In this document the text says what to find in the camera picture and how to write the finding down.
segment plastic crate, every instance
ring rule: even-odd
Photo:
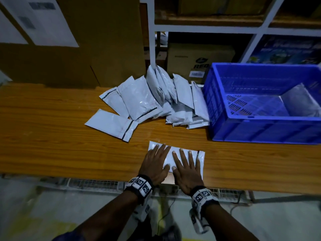
[[[319,106],[321,71],[317,65],[213,63],[203,88],[211,139],[321,143],[321,117],[293,116],[289,113],[293,104],[282,100],[301,83]]]

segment wooden table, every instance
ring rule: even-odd
[[[140,124],[129,143],[84,123],[106,88],[54,89],[11,83],[0,88],[0,172],[128,181],[149,141],[205,151],[204,183],[240,190],[321,194],[321,146],[213,142],[206,129]]]

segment floor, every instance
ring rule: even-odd
[[[270,198],[285,194],[254,192],[256,198]],[[73,230],[78,224],[104,206],[115,195],[80,191],[50,190],[35,183],[0,179],[0,240],[35,241]],[[173,203],[172,198],[153,198],[150,210],[153,234],[176,224],[183,240],[215,240],[210,231],[195,233],[188,211],[189,200],[176,199],[170,215],[159,222]],[[321,211],[319,202],[268,203],[250,207],[238,206],[232,216],[261,241],[321,240]],[[222,204],[230,211],[233,204]],[[136,221],[131,218],[119,240],[125,241],[134,231]]]

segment wrist strap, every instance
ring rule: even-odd
[[[204,216],[206,207],[212,204],[219,205],[219,199],[205,187],[203,189],[198,189],[192,196],[192,208],[200,220],[202,220],[202,217]]]
[[[144,200],[149,196],[154,189],[153,182],[146,176],[139,174],[137,177],[132,178],[126,185],[125,190],[131,191],[138,197],[138,203],[143,204]]]

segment left hand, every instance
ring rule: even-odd
[[[170,170],[169,165],[166,165],[163,169],[163,164],[171,147],[167,146],[165,149],[165,144],[163,144],[159,149],[158,147],[159,145],[156,145],[154,149],[147,152],[138,172],[138,174],[148,176],[152,180],[154,186],[163,182]]]

